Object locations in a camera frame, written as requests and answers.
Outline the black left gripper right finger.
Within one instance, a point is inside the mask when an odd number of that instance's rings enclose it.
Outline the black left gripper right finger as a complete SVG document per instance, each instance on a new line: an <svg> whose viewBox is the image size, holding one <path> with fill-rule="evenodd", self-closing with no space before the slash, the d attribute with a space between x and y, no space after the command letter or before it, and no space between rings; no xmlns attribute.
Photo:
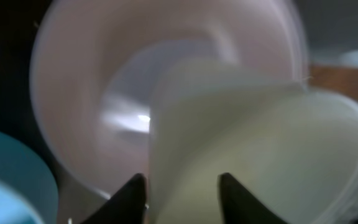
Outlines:
<svg viewBox="0 0 358 224"><path fill-rule="evenodd" d="M225 224L287 224L230 173L219 176L218 189Z"/></svg>

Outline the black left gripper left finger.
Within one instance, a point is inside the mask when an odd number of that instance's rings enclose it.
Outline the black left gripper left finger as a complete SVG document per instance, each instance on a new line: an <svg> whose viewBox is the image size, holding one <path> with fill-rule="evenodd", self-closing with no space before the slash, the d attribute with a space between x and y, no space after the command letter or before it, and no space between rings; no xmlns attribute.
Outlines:
<svg viewBox="0 0 358 224"><path fill-rule="evenodd" d="M81 224L143 224L146 195L144 175L135 174Z"/></svg>

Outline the small cream cup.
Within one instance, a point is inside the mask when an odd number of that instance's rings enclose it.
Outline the small cream cup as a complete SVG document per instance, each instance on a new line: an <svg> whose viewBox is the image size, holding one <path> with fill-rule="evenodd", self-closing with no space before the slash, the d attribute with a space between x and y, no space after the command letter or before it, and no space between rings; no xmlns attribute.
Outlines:
<svg viewBox="0 0 358 224"><path fill-rule="evenodd" d="M231 174L287 223L358 218L358 102L213 60L174 65L150 120L151 223L222 223Z"/></svg>

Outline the light blue bowl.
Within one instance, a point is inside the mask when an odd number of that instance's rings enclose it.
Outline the light blue bowl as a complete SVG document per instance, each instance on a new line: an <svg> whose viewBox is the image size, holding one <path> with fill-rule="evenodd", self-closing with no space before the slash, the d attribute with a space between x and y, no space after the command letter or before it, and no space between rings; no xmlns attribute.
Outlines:
<svg viewBox="0 0 358 224"><path fill-rule="evenodd" d="M31 148L0 132L0 223L55 223L58 187Z"/></svg>

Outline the pink bowl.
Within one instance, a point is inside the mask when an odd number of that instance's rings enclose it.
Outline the pink bowl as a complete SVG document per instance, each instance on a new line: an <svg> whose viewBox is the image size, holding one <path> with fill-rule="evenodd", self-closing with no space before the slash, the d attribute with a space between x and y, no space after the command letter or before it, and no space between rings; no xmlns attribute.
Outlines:
<svg viewBox="0 0 358 224"><path fill-rule="evenodd" d="M108 197L147 173L152 100L211 75L171 77L180 60L212 57L303 83L307 50L293 1L54 1L32 52L37 123L61 165Z"/></svg>

